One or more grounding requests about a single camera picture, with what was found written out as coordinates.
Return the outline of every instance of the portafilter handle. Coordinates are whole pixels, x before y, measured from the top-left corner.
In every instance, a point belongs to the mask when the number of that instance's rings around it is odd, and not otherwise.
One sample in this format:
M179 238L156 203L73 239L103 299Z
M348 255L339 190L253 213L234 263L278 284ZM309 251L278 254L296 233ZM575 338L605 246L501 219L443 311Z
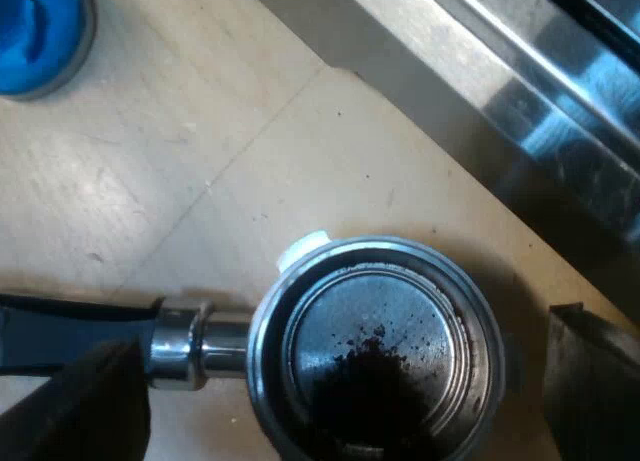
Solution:
M137 338L152 386L200 389L244 376L250 320L192 298L131 308L0 294L0 375L50 376L99 344Z

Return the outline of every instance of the wooden countertop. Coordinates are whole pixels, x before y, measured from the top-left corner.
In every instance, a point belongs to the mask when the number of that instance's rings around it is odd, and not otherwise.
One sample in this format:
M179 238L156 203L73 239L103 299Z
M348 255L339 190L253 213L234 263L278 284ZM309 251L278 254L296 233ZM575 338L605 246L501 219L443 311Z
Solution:
M58 92L0 101L0 282L144 303L255 306L300 236L389 233L442 251L523 347L477 459L559 459L541 414L546 311L603 296L354 75L255 0L97 0L87 63ZM39 381L0 379L0 409ZM148 460L276 460L241 381L152 391Z

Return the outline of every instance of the blue object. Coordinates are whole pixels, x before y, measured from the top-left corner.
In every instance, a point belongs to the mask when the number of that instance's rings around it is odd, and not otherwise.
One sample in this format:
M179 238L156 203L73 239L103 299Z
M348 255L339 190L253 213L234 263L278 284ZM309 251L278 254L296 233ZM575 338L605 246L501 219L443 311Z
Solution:
M0 95L51 83L73 59L87 26L86 0L0 0Z

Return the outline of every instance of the portafilter basket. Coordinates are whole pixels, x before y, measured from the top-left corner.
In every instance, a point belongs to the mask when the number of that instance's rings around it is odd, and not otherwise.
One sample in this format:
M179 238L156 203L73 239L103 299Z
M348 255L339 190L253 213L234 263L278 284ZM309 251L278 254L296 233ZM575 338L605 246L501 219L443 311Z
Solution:
M506 376L498 325L469 276L389 236L313 233L280 264L249 330L247 381L283 459L464 458Z

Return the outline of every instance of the coffee grounds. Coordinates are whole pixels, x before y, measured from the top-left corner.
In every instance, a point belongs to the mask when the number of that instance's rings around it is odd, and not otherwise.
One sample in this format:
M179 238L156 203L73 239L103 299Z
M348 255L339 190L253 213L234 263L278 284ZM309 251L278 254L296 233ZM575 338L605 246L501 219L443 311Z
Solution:
M424 393L407 372L406 356L385 347L384 326L373 332L346 356L335 358L333 369L314 385L316 459L370 459L348 445L382 448L384 460L434 459L420 429L428 412Z

